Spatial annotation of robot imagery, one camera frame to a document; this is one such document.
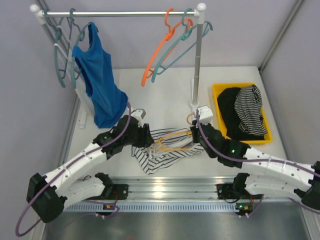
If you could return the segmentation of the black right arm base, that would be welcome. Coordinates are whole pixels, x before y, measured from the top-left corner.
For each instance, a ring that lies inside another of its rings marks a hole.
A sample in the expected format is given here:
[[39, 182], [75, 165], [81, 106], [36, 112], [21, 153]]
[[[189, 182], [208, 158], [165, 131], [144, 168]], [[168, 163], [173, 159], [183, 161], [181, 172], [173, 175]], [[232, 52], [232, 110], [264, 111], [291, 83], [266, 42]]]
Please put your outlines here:
[[232, 183], [220, 183], [216, 185], [217, 195], [219, 200], [234, 202], [235, 200], [249, 200], [250, 195], [240, 193], [233, 188]]

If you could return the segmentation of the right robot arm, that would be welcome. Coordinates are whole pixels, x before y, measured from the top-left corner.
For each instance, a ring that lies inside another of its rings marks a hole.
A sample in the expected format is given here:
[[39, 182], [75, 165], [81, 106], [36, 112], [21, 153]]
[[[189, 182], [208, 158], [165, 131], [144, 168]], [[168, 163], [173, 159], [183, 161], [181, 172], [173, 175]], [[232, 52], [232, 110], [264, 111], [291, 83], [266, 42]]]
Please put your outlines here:
[[211, 124], [192, 121], [192, 140], [211, 159], [241, 170], [233, 180], [238, 198], [269, 195], [289, 198], [310, 210], [320, 209], [320, 163], [304, 164], [261, 152], [238, 140], [226, 139]]

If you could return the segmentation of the white black-striped tank top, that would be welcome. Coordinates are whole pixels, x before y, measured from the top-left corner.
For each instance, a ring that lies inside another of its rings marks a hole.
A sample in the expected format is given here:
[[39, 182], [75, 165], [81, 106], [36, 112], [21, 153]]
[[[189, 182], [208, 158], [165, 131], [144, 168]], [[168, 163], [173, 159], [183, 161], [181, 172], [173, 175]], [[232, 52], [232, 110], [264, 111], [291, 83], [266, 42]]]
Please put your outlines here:
[[169, 149], [186, 148], [186, 150], [169, 150], [159, 151], [157, 148], [162, 148], [159, 144], [152, 151], [155, 142], [165, 135], [188, 131], [187, 128], [163, 128], [152, 130], [151, 136], [154, 143], [147, 148], [132, 147], [131, 156], [137, 159], [141, 169], [147, 175], [152, 175], [161, 169], [168, 168], [177, 163], [182, 158], [193, 157], [203, 153], [204, 148], [199, 143], [194, 143], [193, 138], [186, 135], [176, 135], [174, 137], [166, 138], [162, 143]]

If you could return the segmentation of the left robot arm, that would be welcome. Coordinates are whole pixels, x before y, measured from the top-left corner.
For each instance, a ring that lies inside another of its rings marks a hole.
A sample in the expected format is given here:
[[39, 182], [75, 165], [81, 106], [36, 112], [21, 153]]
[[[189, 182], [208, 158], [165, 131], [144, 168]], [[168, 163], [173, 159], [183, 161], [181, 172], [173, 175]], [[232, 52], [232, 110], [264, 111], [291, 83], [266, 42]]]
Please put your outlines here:
[[34, 174], [26, 200], [44, 223], [50, 223], [73, 204], [92, 197], [107, 199], [113, 194], [113, 182], [107, 174], [98, 172], [83, 182], [78, 179], [126, 146], [147, 148], [153, 143], [149, 124], [134, 115], [125, 115], [65, 164], [44, 175]]

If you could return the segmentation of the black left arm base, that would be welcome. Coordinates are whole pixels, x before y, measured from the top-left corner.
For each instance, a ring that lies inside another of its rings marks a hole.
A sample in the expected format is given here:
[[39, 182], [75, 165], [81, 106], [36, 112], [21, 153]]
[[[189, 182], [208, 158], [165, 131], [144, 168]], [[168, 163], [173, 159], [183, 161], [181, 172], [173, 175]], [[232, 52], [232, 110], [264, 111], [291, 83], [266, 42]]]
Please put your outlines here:
[[90, 197], [87, 200], [126, 200], [128, 193], [128, 184], [114, 184], [112, 190], [104, 190], [101, 195]]

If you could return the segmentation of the yellow hanger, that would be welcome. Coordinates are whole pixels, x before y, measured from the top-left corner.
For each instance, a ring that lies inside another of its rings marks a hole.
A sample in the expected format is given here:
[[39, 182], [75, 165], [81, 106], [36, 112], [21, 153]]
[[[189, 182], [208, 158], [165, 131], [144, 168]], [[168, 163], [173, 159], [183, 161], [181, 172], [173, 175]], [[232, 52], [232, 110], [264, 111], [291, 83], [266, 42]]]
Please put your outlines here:
[[179, 131], [179, 132], [174, 132], [174, 133], [171, 133], [171, 134], [167, 134], [161, 138], [159, 138], [153, 145], [152, 147], [152, 151], [154, 151], [154, 149], [156, 148], [157, 145], [160, 145], [162, 146], [162, 148], [159, 148], [157, 147], [156, 149], [158, 151], [184, 151], [186, 150], [186, 148], [183, 148], [183, 147], [176, 147], [176, 148], [167, 148], [163, 143], [162, 141], [167, 139], [167, 138], [171, 138], [171, 137], [175, 137], [175, 136], [180, 136], [180, 135], [186, 135], [188, 137], [191, 137], [192, 136], [192, 131], [191, 130], [185, 130], [185, 131]]

